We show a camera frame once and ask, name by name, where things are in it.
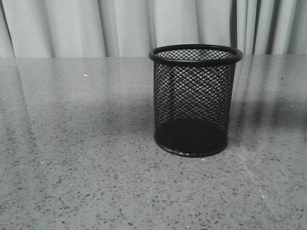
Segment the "grey pleated curtain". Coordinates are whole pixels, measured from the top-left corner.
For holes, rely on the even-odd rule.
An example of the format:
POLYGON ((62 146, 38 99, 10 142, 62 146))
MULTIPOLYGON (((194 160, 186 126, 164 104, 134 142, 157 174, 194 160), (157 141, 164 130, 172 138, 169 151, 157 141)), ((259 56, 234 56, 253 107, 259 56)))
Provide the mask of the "grey pleated curtain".
POLYGON ((142 57, 213 44, 246 55, 305 54, 304 0, 3 0, 2 58, 142 57))

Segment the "black metal mesh pen cup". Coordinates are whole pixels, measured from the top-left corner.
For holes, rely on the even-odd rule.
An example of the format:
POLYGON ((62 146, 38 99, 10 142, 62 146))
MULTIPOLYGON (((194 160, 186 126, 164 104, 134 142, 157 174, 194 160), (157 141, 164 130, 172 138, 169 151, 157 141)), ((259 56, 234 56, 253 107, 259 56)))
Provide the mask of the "black metal mesh pen cup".
POLYGON ((240 50, 184 44, 153 49, 154 140, 167 152, 207 157, 228 144, 228 124, 240 50))

